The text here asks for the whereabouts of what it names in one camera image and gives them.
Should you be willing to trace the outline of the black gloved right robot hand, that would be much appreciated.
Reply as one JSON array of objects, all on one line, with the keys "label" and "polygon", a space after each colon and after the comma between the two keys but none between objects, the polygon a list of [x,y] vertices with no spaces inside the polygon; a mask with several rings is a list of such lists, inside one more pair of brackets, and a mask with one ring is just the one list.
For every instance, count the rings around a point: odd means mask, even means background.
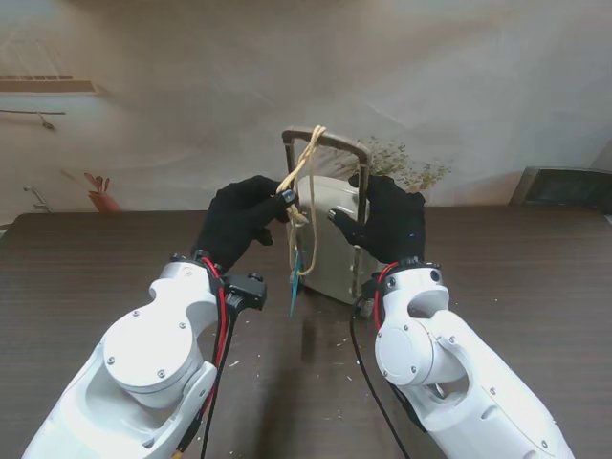
[{"label": "black gloved right robot hand", "polygon": [[388,176],[368,177],[369,216],[364,223],[334,208],[329,219],[352,246],[366,250],[384,264],[425,259],[425,198],[397,186]]}]

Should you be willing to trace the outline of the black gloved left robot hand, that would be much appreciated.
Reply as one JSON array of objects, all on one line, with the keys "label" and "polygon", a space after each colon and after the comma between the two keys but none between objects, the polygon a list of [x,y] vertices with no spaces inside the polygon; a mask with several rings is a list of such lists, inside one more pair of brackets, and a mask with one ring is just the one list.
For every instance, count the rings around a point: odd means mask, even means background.
[{"label": "black gloved left robot hand", "polygon": [[270,222],[289,221],[287,209],[296,203],[294,191],[278,189],[279,182],[256,175],[216,192],[192,247],[228,271],[253,241],[273,244]]}]

